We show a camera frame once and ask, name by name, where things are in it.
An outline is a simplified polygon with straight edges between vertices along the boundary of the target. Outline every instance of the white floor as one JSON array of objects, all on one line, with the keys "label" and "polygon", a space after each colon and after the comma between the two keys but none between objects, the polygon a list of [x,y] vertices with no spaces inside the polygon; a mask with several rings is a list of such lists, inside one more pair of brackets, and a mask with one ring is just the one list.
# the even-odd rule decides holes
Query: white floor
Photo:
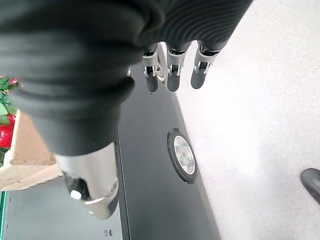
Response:
[{"label": "white floor", "polygon": [[319,240],[320,1],[256,0],[200,90],[177,96],[223,240]]}]

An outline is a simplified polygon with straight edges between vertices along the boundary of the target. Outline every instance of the wooden box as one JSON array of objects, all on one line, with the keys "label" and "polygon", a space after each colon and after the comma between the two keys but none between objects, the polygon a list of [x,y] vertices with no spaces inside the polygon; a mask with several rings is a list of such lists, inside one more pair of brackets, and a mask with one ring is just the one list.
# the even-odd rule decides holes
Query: wooden box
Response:
[{"label": "wooden box", "polygon": [[11,149],[0,167],[0,191],[26,189],[61,175],[31,118],[17,111]]}]

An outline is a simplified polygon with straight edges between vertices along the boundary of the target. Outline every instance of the red flower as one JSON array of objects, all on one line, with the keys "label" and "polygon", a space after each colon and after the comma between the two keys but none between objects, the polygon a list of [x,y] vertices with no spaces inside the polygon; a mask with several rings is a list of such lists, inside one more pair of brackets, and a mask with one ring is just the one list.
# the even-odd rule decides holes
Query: red flower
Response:
[{"label": "red flower", "polygon": [[17,83],[17,78],[14,77],[14,78],[10,78],[10,84],[15,84]]},{"label": "red flower", "polygon": [[14,125],[0,125],[0,148],[10,148]]},{"label": "red flower", "polygon": [[12,124],[12,125],[15,125],[15,122],[16,122],[16,116],[11,114],[11,113],[8,113],[8,119],[9,119],[9,122]]}]

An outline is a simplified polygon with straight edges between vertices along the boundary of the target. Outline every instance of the robotic hand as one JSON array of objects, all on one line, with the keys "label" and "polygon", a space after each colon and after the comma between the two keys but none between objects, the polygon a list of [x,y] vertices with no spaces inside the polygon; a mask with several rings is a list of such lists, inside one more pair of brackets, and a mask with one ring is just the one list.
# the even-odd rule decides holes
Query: robotic hand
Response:
[{"label": "robotic hand", "polygon": [[109,217],[118,199],[114,141],[120,104],[142,60],[158,88],[158,42],[167,44],[174,92],[197,40],[191,85],[199,89],[251,0],[10,0],[0,8],[1,72],[22,80],[13,95],[55,153],[70,196]]}]

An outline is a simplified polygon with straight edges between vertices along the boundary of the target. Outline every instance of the circular metal plate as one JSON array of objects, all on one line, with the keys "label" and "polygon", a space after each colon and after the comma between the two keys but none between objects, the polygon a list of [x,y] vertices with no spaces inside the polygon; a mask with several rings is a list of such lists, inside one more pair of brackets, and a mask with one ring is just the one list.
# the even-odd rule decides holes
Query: circular metal plate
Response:
[{"label": "circular metal plate", "polygon": [[192,183],[197,176],[197,161],[187,138],[175,128],[167,135],[167,146],[175,171],[183,181]]},{"label": "circular metal plate", "polygon": [[180,166],[187,174],[193,174],[196,170],[196,162],[191,147],[182,136],[176,136],[173,144]]}]

